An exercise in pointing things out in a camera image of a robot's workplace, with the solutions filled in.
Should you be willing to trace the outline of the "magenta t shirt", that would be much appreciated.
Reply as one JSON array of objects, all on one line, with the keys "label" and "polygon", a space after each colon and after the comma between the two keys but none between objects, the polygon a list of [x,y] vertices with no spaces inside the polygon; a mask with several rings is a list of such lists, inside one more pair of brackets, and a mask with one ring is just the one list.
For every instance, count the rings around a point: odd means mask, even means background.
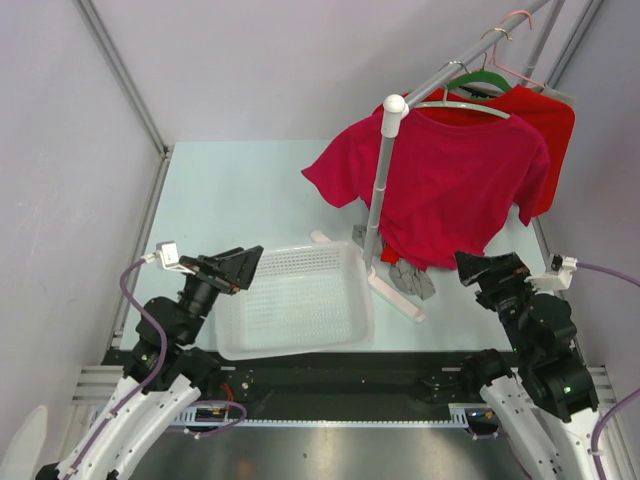
[{"label": "magenta t shirt", "polygon": [[529,225],[550,156],[542,135],[516,115],[453,125],[412,110],[395,139],[379,231],[420,269],[453,269],[454,254],[481,255],[512,207]]}]

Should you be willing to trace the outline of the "pale green hanger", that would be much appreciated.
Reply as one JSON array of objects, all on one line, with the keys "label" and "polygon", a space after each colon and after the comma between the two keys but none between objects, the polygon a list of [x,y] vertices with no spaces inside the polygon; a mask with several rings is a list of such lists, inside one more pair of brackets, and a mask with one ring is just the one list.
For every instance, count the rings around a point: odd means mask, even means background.
[{"label": "pale green hanger", "polygon": [[444,86],[443,95],[442,95],[442,98],[440,100],[422,101],[420,103],[415,104],[414,107],[415,108],[422,108],[422,109],[441,108],[441,109],[450,109],[450,110],[467,110],[467,111],[474,111],[474,112],[479,112],[479,113],[495,116],[495,117],[498,117],[498,118],[501,118],[501,119],[508,119],[509,118],[509,114],[508,113],[500,111],[500,110],[492,108],[492,107],[489,107],[489,106],[486,106],[486,105],[480,105],[480,104],[476,104],[476,103],[471,103],[468,100],[466,100],[466,101],[450,101],[448,99],[448,92],[449,92],[449,90],[447,89],[447,84],[446,84]]}]

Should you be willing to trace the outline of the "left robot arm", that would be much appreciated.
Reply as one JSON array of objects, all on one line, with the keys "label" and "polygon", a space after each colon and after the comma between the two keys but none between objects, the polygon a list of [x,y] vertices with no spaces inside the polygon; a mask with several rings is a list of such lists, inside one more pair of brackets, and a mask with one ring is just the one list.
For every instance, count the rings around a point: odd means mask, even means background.
[{"label": "left robot arm", "polygon": [[[230,397],[226,375],[212,355],[194,342],[220,295],[248,289],[263,255],[261,246],[237,247],[216,255],[178,255],[165,242],[129,266],[120,287],[139,312],[138,341],[123,366],[107,405],[84,438],[63,460],[43,466],[39,479],[128,479],[175,419],[191,406],[219,410],[220,424],[186,431],[201,439],[229,430],[248,415]],[[177,299],[159,296],[140,304],[127,287],[130,274],[145,264],[180,273]]]}]

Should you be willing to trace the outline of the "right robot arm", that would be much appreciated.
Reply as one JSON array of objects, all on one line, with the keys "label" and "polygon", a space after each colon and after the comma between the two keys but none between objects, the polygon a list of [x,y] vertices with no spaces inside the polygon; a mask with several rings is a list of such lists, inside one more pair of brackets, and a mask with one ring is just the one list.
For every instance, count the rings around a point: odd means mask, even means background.
[{"label": "right robot arm", "polygon": [[461,388],[496,414],[523,470],[532,479],[615,479],[618,472],[599,448],[601,419],[594,380],[572,343],[577,328],[567,289],[576,259],[554,255],[534,275],[515,253],[455,255],[459,280],[478,285],[476,301],[494,312],[516,357],[486,349],[467,357]]}]

